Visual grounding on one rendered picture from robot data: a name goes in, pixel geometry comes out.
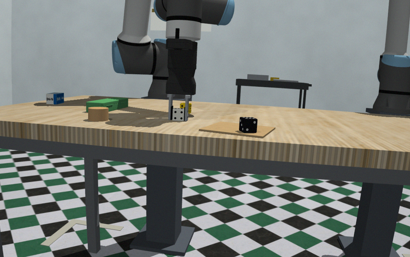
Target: metal table frame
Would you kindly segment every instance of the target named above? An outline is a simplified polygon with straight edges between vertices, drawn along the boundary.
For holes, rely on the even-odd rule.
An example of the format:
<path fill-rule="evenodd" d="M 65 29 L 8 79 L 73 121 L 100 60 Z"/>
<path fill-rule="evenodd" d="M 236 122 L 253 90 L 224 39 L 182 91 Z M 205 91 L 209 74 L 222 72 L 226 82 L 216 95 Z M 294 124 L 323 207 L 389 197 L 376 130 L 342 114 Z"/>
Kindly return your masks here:
<path fill-rule="evenodd" d="M 229 172 L 241 172 L 241 167 L 245 167 L 244 172 L 252 174 L 363 182 L 354 237 L 340 236 L 340 245 L 347 257 L 398 257 L 392 241 L 401 192 L 403 185 L 410 185 L 410 171 L 200 156 L 1 136 L 0 148 L 84 158 L 87 240 L 92 253 L 100 250 L 97 160 L 101 159 L 148 165 L 147 226 L 143 228 L 147 229 L 135 237 L 130 245 L 133 249 L 185 255 L 184 246 L 187 248 L 190 243 L 193 228 L 181 226 L 184 167 Z"/>
<path fill-rule="evenodd" d="M 274 87 L 274 88 L 288 88 L 288 89 L 299 89 L 300 98 L 298 99 L 298 108 L 301 108 L 302 104 L 302 90 L 303 90 L 303 109 L 305 109 L 306 103 L 306 90 L 309 89 L 311 84 L 299 83 L 299 82 L 286 82 L 286 81 L 271 81 L 271 80 L 246 80 L 237 79 L 236 86 L 236 104 L 239 104 L 239 99 L 241 95 L 241 86 L 260 86 L 260 87 Z"/>

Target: wooden cylinder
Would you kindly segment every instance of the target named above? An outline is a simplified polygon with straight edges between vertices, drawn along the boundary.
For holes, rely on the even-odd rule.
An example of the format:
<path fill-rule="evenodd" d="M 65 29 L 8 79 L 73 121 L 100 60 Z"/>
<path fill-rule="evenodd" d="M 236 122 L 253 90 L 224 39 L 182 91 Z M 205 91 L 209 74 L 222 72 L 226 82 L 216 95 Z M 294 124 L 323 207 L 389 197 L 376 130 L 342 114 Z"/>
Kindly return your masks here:
<path fill-rule="evenodd" d="M 107 121 L 108 107 L 89 107 L 87 109 L 87 119 L 89 121 Z"/>

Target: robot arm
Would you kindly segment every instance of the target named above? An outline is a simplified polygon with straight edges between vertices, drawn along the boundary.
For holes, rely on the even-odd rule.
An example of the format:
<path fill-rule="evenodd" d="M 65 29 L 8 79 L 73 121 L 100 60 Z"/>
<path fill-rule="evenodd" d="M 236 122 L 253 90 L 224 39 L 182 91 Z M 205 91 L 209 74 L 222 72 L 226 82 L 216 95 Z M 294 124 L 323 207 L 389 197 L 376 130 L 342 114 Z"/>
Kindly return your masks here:
<path fill-rule="evenodd" d="M 147 35 L 150 8 L 151 0 L 126 0 L 123 31 L 112 43 L 113 68 L 122 74 L 153 75 L 151 89 L 157 85 L 162 90 L 163 84 L 169 98 L 169 120 L 180 120 L 174 115 L 172 100 L 175 95 L 184 95 L 181 121 L 187 121 L 188 101 L 195 95 L 195 41 L 200 40 L 201 24 L 228 24 L 234 0 L 155 0 L 156 15 L 166 21 L 166 39 L 155 39 L 154 43 Z M 165 99 L 159 94 L 156 98 Z"/>

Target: black side table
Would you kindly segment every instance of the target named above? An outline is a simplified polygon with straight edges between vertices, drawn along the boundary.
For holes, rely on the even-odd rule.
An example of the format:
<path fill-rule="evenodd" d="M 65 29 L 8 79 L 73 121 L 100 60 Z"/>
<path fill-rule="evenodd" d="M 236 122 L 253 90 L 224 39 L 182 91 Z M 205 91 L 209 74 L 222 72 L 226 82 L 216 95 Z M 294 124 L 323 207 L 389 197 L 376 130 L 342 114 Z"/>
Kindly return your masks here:
<path fill-rule="evenodd" d="M 275 87 L 275 88 L 289 88 L 289 89 L 299 89 L 300 99 L 298 100 L 298 108 L 301 108 L 302 103 L 302 90 L 303 94 L 303 109 L 305 109 L 306 102 L 306 90 L 309 89 L 311 84 L 299 83 L 299 82 L 286 82 L 286 81 L 271 81 L 271 80 L 246 80 L 246 79 L 236 79 L 236 85 L 238 89 L 236 91 L 236 103 L 239 104 L 239 97 L 241 94 L 241 86 L 262 86 L 262 87 Z"/>

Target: blue joint cap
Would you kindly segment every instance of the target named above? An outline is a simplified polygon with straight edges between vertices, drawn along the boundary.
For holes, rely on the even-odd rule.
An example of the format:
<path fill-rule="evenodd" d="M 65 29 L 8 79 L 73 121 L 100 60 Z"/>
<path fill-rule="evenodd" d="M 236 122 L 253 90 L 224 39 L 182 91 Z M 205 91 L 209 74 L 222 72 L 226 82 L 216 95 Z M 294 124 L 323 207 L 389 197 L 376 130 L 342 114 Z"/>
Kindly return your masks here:
<path fill-rule="evenodd" d="M 154 42 L 160 42 L 162 44 L 167 44 L 167 39 L 154 39 Z"/>
<path fill-rule="evenodd" d="M 235 11 L 235 1 L 228 0 L 224 14 L 222 15 L 221 21 L 218 25 L 227 25 L 232 20 L 233 13 Z"/>
<path fill-rule="evenodd" d="M 410 67 L 410 56 L 406 55 L 394 55 L 394 54 L 384 54 L 381 60 L 385 65 L 393 67 L 406 68 Z"/>
<path fill-rule="evenodd" d="M 162 19 L 162 18 L 159 16 L 159 14 L 157 13 L 157 10 L 156 10 L 156 0 L 154 0 L 154 12 L 156 13 L 156 15 L 158 16 L 159 19 L 161 19 L 161 20 L 163 20 L 163 21 L 166 21 L 166 20 Z"/>
<path fill-rule="evenodd" d="M 122 64 L 122 58 L 116 40 L 113 40 L 111 54 L 113 56 L 113 69 L 115 72 L 125 74 L 124 65 Z"/>

